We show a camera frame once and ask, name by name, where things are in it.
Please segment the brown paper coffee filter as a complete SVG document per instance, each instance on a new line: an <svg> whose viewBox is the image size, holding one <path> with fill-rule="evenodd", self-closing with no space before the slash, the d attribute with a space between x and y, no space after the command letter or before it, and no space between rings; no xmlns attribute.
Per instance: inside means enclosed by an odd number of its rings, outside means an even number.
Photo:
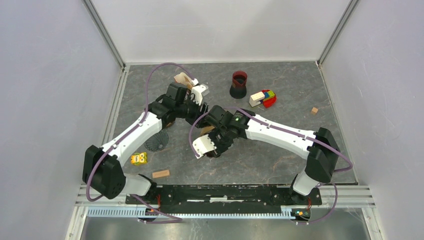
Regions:
<svg viewBox="0 0 424 240"><path fill-rule="evenodd" d="M214 130L215 129L215 127L214 126L207 126L207 127L204 127L204 128L202 128L201 129L201 132L200 132L200 136L204 136L204 135L206 135L206 134L208 134L208 133L210 133L212 130Z"/></svg>

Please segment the orange coffee filter box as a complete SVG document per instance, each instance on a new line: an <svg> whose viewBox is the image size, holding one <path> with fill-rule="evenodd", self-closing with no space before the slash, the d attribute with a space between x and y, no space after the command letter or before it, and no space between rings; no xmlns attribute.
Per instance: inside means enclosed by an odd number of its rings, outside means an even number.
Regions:
<svg viewBox="0 0 424 240"><path fill-rule="evenodd" d="M189 90L191 90L196 85L194 80L191 79L185 72L181 72L175 75L173 78L176 83L186 86Z"/></svg>

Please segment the grey ribbed dripper cone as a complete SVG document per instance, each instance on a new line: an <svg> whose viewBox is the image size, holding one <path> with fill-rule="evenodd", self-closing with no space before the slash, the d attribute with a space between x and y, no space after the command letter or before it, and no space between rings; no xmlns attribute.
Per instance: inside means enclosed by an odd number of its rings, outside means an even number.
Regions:
<svg viewBox="0 0 424 240"><path fill-rule="evenodd" d="M160 131L150 137L145 143L144 147L151 152L162 151L169 142L169 135L166 131Z"/></svg>

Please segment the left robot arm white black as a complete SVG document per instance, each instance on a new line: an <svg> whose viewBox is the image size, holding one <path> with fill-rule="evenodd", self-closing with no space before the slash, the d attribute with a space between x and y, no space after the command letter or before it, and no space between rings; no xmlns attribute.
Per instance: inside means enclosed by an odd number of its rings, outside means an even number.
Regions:
<svg viewBox="0 0 424 240"><path fill-rule="evenodd" d="M119 194L135 194L145 204L153 203L157 190L151 186L152 181L142 175L126 174L122 167L141 145L176 119L198 127L195 120L208 110L203 102L208 93L209 88L204 84L188 88L173 82L121 134L100 147L91 145L85 151L82 172L87 188L110 200Z"/></svg>

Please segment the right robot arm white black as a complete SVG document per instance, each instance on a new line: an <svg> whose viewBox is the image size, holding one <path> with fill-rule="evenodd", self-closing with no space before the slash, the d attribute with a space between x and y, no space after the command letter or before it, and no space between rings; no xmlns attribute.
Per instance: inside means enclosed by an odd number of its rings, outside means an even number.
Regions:
<svg viewBox="0 0 424 240"><path fill-rule="evenodd" d="M332 181L339 159L339 146L326 128L302 130L268 120L252 111L237 109L231 113L215 105L203 117L203 123L214 127L210 133L215 154L225 152L234 139L265 142L288 150L306 160L305 167L295 177L289 189L289 199L302 204L312 189Z"/></svg>

